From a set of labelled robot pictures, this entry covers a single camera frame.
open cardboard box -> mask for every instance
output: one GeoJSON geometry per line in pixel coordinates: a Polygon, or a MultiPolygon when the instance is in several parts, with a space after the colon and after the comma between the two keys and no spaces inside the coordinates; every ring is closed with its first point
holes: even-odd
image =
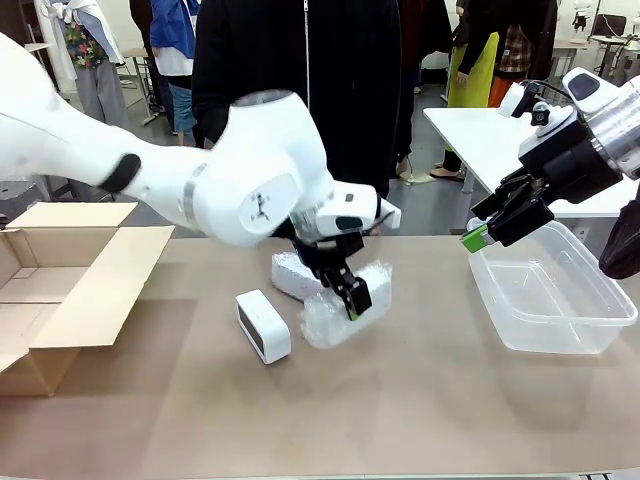
{"type": "Polygon", "coordinates": [[[39,203],[0,232],[0,395],[53,395],[82,347],[113,345],[173,227],[135,203],[39,203]]]}

orange pants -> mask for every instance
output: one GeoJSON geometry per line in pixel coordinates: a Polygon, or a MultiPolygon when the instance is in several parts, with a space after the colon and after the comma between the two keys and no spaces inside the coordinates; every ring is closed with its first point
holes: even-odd
{"type": "Polygon", "coordinates": [[[507,94],[511,85],[521,82],[522,80],[505,80],[500,77],[493,78],[491,86],[491,94],[489,95],[489,108],[498,108],[507,94]]]}

clear plastic container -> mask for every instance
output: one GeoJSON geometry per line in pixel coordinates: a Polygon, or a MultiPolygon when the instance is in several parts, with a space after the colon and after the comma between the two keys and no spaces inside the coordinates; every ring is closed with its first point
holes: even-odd
{"type": "Polygon", "coordinates": [[[508,248],[485,247],[469,263],[498,335],[513,350],[598,354],[638,317],[618,283],[558,222],[508,248]]]}

hand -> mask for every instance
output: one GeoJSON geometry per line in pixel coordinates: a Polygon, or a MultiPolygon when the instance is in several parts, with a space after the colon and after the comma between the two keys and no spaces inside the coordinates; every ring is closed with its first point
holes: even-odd
{"type": "Polygon", "coordinates": [[[469,81],[469,75],[466,73],[458,72],[458,77],[456,78],[456,83],[461,87],[466,87],[467,82],[469,81]]]}

bubble wrap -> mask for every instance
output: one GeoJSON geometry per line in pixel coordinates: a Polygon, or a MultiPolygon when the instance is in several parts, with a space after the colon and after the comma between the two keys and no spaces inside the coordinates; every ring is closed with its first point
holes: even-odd
{"type": "Polygon", "coordinates": [[[301,302],[323,290],[320,280],[291,252],[271,257],[271,281],[278,290],[301,302]]]}
{"type": "Polygon", "coordinates": [[[367,282],[372,306],[357,320],[349,320],[344,303],[331,289],[304,302],[302,334],[316,348],[333,348],[367,328],[391,308],[391,265],[373,262],[356,272],[367,282]]]}

